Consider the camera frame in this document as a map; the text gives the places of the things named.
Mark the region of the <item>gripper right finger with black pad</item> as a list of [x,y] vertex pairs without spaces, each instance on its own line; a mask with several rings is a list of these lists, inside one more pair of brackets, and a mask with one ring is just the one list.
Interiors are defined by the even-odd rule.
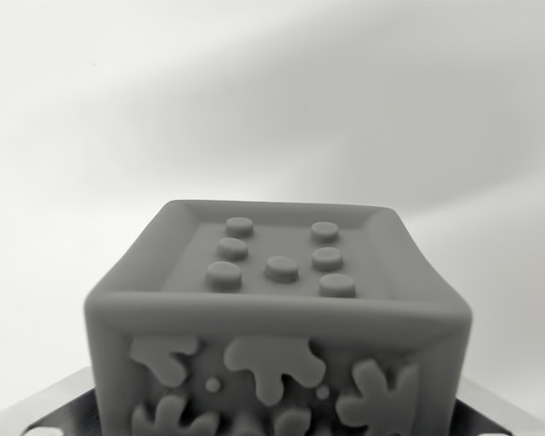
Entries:
[[462,377],[451,422],[452,435],[545,435],[545,422]]

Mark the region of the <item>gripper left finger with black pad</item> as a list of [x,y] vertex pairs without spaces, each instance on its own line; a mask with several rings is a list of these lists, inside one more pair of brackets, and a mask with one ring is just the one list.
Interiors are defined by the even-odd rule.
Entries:
[[0,435],[23,435],[36,427],[53,427],[64,435],[99,435],[92,369],[72,373],[0,411]]

